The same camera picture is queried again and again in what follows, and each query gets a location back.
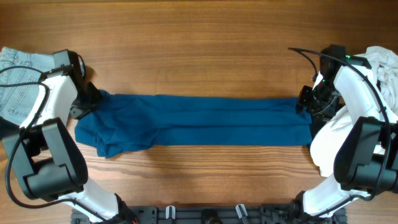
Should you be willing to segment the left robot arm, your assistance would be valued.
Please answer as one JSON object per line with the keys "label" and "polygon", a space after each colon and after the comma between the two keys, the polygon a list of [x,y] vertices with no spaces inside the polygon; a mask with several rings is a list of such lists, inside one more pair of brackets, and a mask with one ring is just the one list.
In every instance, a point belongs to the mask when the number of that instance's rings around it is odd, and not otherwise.
{"label": "left robot arm", "polygon": [[16,197],[12,175],[27,198],[41,199],[41,207],[64,203],[91,223],[139,221],[120,196],[89,178],[85,159],[66,128],[69,118],[82,119],[101,99],[100,91],[86,80],[84,60],[76,52],[1,50],[5,188],[16,205],[35,208]]}

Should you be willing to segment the blue t-shirt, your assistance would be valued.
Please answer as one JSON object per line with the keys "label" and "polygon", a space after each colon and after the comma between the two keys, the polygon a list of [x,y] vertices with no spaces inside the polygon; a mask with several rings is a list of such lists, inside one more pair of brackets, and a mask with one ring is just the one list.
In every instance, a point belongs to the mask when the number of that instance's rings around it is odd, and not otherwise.
{"label": "blue t-shirt", "polygon": [[111,95],[77,122],[77,142],[100,157],[154,146],[305,146],[312,119],[296,98]]}

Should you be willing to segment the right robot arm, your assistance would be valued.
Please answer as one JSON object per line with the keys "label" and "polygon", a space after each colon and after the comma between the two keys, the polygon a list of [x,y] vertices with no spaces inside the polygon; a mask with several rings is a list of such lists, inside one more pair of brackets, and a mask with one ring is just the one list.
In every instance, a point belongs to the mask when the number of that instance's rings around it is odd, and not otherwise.
{"label": "right robot arm", "polygon": [[302,88],[297,109],[312,117],[311,148],[336,154],[331,175],[292,201],[290,223],[344,223],[347,204],[397,192],[397,116],[371,64],[340,45],[318,56],[313,86]]}

